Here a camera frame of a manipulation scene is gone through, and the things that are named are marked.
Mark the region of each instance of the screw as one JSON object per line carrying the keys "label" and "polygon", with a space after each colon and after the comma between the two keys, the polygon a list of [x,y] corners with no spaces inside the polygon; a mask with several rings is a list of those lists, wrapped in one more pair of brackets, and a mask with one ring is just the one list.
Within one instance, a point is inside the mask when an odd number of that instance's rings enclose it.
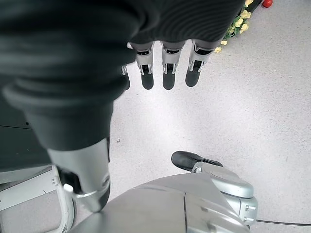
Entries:
{"label": "screw", "polygon": [[200,173],[200,172],[202,172],[202,168],[201,167],[196,167],[193,172],[194,173]]}

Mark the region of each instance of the black rubber grip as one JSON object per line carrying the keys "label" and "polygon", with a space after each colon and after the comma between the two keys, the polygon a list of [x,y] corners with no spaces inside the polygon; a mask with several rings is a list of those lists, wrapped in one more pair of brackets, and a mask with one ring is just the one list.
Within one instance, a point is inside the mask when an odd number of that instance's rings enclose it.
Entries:
{"label": "black rubber grip", "polygon": [[125,86],[125,90],[128,90],[131,86],[131,82],[130,82],[130,78],[128,77],[128,73],[126,73],[124,75],[124,78],[126,79],[126,86]]}
{"label": "black rubber grip", "polygon": [[175,85],[175,74],[172,74],[171,70],[167,71],[167,74],[163,73],[163,87],[166,90],[171,90]]}
{"label": "black rubber grip", "polygon": [[187,70],[187,73],[186,73],[187,86],[189,87],[195,86],[199,81],[199,77],[200,77],[200,72],[198,72],[198,69],[193,68],[193,71]]}
{"label": "black rubber grip", "polygon": [[204,163],[223,167],[223,165],[217,161],[206,159],[197,154],[186,152],[186,151],[176,151],[172,155],[171,160],[172,160],[172,163],[176,167],[181,168],[186,171],[192,171],[194,165],[197,162],[204,162]]}
{"label": "black rubber grip", "polygon": [[150,90],[154,86],[153,74],[144,74],[141,76],[141,82],[145,89]]}

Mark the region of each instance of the black cable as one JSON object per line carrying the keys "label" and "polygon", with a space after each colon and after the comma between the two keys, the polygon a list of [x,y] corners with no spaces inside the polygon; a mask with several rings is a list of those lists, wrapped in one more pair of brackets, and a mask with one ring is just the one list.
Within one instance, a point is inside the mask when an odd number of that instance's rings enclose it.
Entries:
{"label": "black cable", "polygon": [[309,223],[276,222],[276,221],[267,221],[267,220],[259,220],[259,219],[257,219],[256,222],[279,224],[279,225],[311,227],[311,224],[309,224]]}

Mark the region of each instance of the black fingertip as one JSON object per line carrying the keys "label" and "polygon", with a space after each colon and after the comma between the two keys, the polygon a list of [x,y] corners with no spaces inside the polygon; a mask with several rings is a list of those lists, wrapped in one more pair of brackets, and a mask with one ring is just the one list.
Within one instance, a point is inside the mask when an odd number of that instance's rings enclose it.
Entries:
{"label": "black fingertip", "polygon": [[163,73],[163,87],[166,90],[171,90],[175,85],[175,74],[172,74],[171,70],[167,71],[167,74]]}
{"label": "black fingertip", "polygon": [[198,72],[198,69],[193,69],[193,71],[187,70],[186,74],[186,84],[189,87],[195,86],[200,77],[200,72]]}
{"label": "black fingertip", "polygon": [[154,76],[152,74],[144,74],[141,76],[141,82],[145,89],[150,90],[154,86]]}
{"label": "black fingertip", "polygon": [[130,85],[131,85],[131,83],[130,83],[130,78],[128,77],[128,73],[126,73],[126,74],[124,75],[124,77],[125,77],[125,79],[126,79],[125,90],[128,90],[128,89],[130,88]]}

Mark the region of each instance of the metal joint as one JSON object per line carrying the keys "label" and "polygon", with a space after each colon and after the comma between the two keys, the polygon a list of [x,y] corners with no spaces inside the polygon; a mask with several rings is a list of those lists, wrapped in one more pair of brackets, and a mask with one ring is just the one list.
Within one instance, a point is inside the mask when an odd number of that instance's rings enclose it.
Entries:
{"label": "metal joint", "polygon": [[189,57],[189,71],[193,71],[194,64],[196,61],[201,62],[198,72],[201,72],[203,66],[208,61],[208,58],[211,54],[212,50],[207,50],[205,48],[199,47],[194,41],[192,42],[192,49],[190,52]]}
{"label": "metal joint", "polygon": [[167,74],[168,64],[173,65],[172,74],[176,73],[179,58],[181,54],[181,49],[168,49],[162,44],[162,64],[163,72]]}
{"label": "metal joint", "polygon": [[137,51],[136,61],[141,75],[145,74],[143,66],[148,66],[148,74],[152,74],[153,56],[153,44],[148,50]]}

